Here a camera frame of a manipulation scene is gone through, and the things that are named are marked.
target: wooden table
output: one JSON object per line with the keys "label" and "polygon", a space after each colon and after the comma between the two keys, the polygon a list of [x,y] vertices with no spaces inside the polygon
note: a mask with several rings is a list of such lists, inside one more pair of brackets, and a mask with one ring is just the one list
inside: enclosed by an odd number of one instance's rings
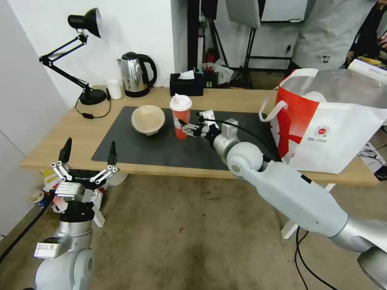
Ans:
{"label": "wooden table", "polygon": [[[275,91],[242,90],[242,89],[205,89],[203,96],[192,97],[192,109],[217,110],[233,112],[258,112],[261,103],[270,95],[265,113],[268,113],[275,103]],[[21,162],[21,167],[30,169],[51,168],[51,163],[58,160],[59,150],[63,148],[68,137],[73,138],[73,146],[69,164],[73,168],[102,170],[106,162],[92,161],[91,158],[101,143],[105,134],[124,106],[156,105],[169,108],[169,88],[152,88],[150,93],[141,98],[122,97],[112,100],[111,112],[104,118],[88,120],[72,109],[55,126],[55,128],[39,143],[39,145]],[[83,106],[79,103],[81,112],[101,116],[108,110],[108,102],[94,106]],[[231,172],[224,170],[207,170],[197,168],[178,168],[141,164],[118,163],[122,173],[151,174],[171,176],[192,176],[207,178],[235,178]],[[377,185],[378,180],[366,167],[363,161],[356,157],[340,174],[319,172],[303,172],[307,177],[318,183],[351,184],[359,186]]]}

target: kettle lid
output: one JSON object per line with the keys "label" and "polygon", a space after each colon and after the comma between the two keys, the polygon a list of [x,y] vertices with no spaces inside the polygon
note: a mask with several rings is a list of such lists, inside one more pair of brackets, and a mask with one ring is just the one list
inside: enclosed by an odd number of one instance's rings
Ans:
{"label": "kettle lid", "polygon": [[127,52],[124,55],[122,55],[122,59],[124,60],[132,60],[137,58],[137,53],[135,52]]}

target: person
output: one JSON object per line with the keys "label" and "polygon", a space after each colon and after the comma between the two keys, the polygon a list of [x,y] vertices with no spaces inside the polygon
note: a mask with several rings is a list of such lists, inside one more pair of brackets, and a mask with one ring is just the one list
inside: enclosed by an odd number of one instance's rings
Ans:
{"label": "person", "polygon": [[380,50],[384,48],[384,35],[378,40],[377,29],[387,9],[386,3],[376,3],[368,14],[363,25],[356,34],[355,40],[347,54],[347,66],[359,56],[367,56],[371,59],[379,57]]}
{"label": "person", "polygon": [[376,2],[386,4],[387,0],[314,0],[285,77],[298,68],[343,66],[355,35]]}

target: red cup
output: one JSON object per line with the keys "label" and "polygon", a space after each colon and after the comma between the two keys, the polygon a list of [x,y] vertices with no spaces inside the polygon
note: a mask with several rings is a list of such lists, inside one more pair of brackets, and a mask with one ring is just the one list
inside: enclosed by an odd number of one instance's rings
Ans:
{"label": "red cup", "polygon": [[176,137],[180,140],[186,139],[188,136],[183,132],[179,119],[183,120],[187,124],[189,123],[189,117],[191,114],[192,101],[186,95],[175,94],[172,97],[169,106],[172,110],[173,123],[175,124]]}

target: black desk lamp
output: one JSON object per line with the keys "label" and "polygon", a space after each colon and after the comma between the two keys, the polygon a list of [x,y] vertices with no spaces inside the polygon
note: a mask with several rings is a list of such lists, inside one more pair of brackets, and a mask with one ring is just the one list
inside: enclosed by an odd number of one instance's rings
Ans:
{"label": "black desk lamp", "polygon": [[[79,100],[84,105],[95,105],[98,104],[106,99],[106,93],[103,90],[99,89],[92,89],[89,87],[89,83],[85,82],[81,79],[78,79],[76,77],[73,77],[72,75],[69,75],[67,72],[61,70],[60,68],[56,67],[54,65],[54,62],[58,59],[68,55],[69,53],[73,52],[74,50],[80,48],[81,46],[84,46],[87,43],[88,35],[84,33],[84,30],[88,30],[91,34],[101,38],[100,31],[102,27],[102,21],[101,21],[101,15],[98,10],[98,8],[91,9],[88,11],[85,16],[81,15],[70,15],[67,19],[69,25],[72,28],[75,28],[79,35],[74,38],[73,40],[67,42],[66,44],[62,45],[61,47],[53,50],[49,54],[46,54],[44,56],[41,56],[39,58],[40,63],[44,64],[45,66],[49,67],[50,69],[56,71],[58,74],[64,76],[65,78],[69,79],[76,85],[80,86],[83,89],[83,92],[81,96],[79,97]],[[59,50],[63,49],[64,47],[68,46],[69,44],[79,40],[81,44],[78,46],[70,49],[67,52],[58,52]]]}

